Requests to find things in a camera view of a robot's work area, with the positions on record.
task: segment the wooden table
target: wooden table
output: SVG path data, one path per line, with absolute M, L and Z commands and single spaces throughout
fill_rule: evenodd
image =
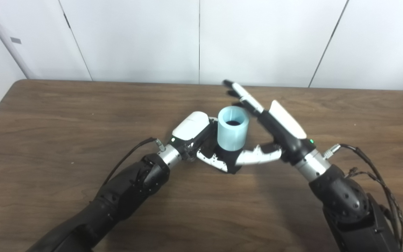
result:
M 262 104 L 277 99 L 322 151 L 361 147 L 403 208 L 403 91 L 250 87 Z M 222 86 L 23 80 L 0 103 L 0 251 L 24 251 L 88 204 L 131 147 L 167 140 L 192 111 L 216 116 L 235 102 Z M 251 120 L 247 145 L 268 142 Z M 137 150 L 127 163 L 147 153 Z M 366 165 L 347 150 L 332 161 Z M 356 180 L 380 203 L 382 190 Z M 95 251 L 338 252 L 307 182 L 273 162 L 222 174 L 181 163 L 169 182 L 120 223 Z

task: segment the light blue cup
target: light blue cup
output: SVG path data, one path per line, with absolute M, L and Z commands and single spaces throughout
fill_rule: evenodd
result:
M 245 145 L 249 123 L 247 112 L 241 107 L 224 107 L 219 112 L 218 119 L 217 143 L 219 146 L 227 151 L 242 148 Z

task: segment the table surface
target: table surface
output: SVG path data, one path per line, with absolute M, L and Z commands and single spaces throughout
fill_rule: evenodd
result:
M 403 209 L 403 91 L 250 87 L 263 105 L 277 99 L 319 150 L 361 147 Z M 108 172 L 150 136 L 166 140 L 192 111 L 216 116 L 235 102 L 222 86 L 23 80 L 0 103 L 0 251 L 24 251 L 83 209 Z M 247 145 L 270 136 L 250 121 Z M 157 148 L 148 145 L 132 163 Z M 347 150 L 343 170 L 366 165 Z M 356 180 L 379 203 L 382 190 Z M 321 204 L 280 161 L 222 174 L 180 163 L 169 182 L 95 251 L 338 252 Z

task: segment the robotic hand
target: robotic hand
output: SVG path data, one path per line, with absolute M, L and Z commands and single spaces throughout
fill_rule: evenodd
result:
M 197 152 L 197 158 L 225 173 L 235 174 L 242 166 L 268 163 L 281 158 L 281 149 L 270 142 L 257 145 L 254 150 L 223 150 L 216 142 L 216 135 L 211 136 Z
M 45 234 L 27 252 L 90 252 L 119 221 L 130 217 L 168 181 L 179 161 L 193 161 L 197 150 L 216 130 L 214 120 L 203 112 L 193 112 L 174 129 L 165 147 L 154 138 L 141 142 L 115 169 L 147 142 L 155 141 L 160 152 L 145 155 L 110 179 L 113 169 L 88 206 Z
M 313 141 L 298 122 L 277 101 L 265 110 L 242 86 L 225 80 L 228 94 L 236 97 L 240 105 L 257 117 L 259 123 L 273 136 L 274 144 L 281 147 L 281 159 L 296 167 L 309 182 L 310 189 L 323 203 L 323 213 L 341 252 L 400 252 L 403 249 L 403 214 L 393 194 L 385 185 L 370 159 L 356 147 L 335 145 L 324 155 L 318 152 Z M 345 175 L 328 159 L 346 147 L 360 156 L 374 171 Z M 368 174 L 385 190 L 390 210 L 377 204 L 360 185 L 350 179 L 358 174 Z M 391 221 L 393 231 L 387 223 Z M 397 228 L 401 223 L 401 234 Z

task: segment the silver metal joint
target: silver metal joint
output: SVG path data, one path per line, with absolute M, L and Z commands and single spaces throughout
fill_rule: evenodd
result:
M 166 147 L 164 147 L 164 151 L 159 152 L 158 156 L 160 156 L 161 159 L 163 159 L 163 161 L 169 166 L 169 169 L 172 169 L 176 164 L 178 164 L 178 162 L 182 160 L 178 150 L 176 150 L 172 145 L 166 145 Z
M 307 181 L 312 182 L 325 173 L 331 167 L 331 164 L 315 149 L 307 154 L 303 160 L 299 161 L 295 167 Z
M 161 152 L 166 150 L 166 147 L 163 145 L 163 143 L 159 139 L 156 139 L 155 143 L 156 143 L 156 145 L 158 146 L 158 148 L 160 149 Z
M 341 145 L 336 144 L 323 154 L 324 159 L 330 159 L 341 148 Z

